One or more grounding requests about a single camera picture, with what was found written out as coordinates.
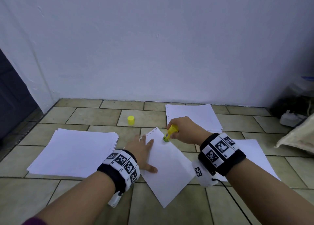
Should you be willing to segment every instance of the dark door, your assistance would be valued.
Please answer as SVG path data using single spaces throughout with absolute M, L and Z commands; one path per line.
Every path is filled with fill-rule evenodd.
M 35 108 L 25 83 L 0 50 L 0 139 Z

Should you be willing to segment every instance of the left hand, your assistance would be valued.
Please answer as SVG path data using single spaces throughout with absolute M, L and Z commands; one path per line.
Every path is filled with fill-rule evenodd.
M 135 156 L 140 169 L 147 170 L 151 173 L 157 173 L 157 168 L 146 162 L 153 143 L 154 140 L 151 139 L 146 144 L 146 135 L 143 135 L 141 140 L 139 140 L 139 135 L 136 135 L 132 141 L 127 143 L 124 149 L 128 150 Z

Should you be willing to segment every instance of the hand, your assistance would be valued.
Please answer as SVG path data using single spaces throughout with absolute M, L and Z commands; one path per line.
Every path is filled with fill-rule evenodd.
M 151 173 L 157 173 L 158 170 L 156 167 L 146 163 L 148 154 L 153 146 L 153 143 L 154 140 L 151 139 L 146 144 L 146 135 L 143 135 L 141 140 L 139 140 L 139 135 L 136 135 L 134 137 L 134 140 L 128 142 L 124 149 L 128 150 L 135 156 L 140 169 L 147 170 Z
M 179 117 L 171 119 L 167 126 L 167 130 L 172 124 L 178 126 L 179 131 L 171 134 L 171 138 L 178 139 L 187 144 L 197 144 L 201 145 L 206 138 L 208 138 L 212 133 L 201 128 L 198 124 L 193 122 L 189 117 Z

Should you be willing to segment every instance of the stack of paper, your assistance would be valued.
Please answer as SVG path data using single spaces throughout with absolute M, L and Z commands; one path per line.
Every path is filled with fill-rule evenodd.
M 165 208 L 195 176 L 191 161 L 171 142 L 164 142 L 163 133 L 155 128 L 146 134 L 146 141 L 154 139 L 147 163 L 158 173 L 141 170 L 141 175 Z
M 222 133 L 222 126 L 210 104 L 185 106 L 166 104 L 167 123 L 177 117 L 188 116 L 206 131 Z
M 279 179 L 279 177 L 274 172 L 272 166 L 270 165 L 268 159 L 266 158 L 263 150 L 258 144 L 257 140 L 233 140 L 233 141 L 238 145 L 239 149 L 244 152 L 244 154 L 250 161 L 254 162 L 263 170 L 267 171 L 272 176 Z M 227 181 L 226 177 L 223 177 L 220 174 L 217 174 L 217 179 L 221 181 Z
M 59 128 L 27 170 L 32 174 L 86 178 L 114 151 L 118 138 L 113 132 Z

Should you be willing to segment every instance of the white wall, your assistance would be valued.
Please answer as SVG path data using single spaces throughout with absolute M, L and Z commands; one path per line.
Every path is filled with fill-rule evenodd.
M 313 63 L 313 0 L 0 1 L 0 48 L 46 105 L 269 106 Z

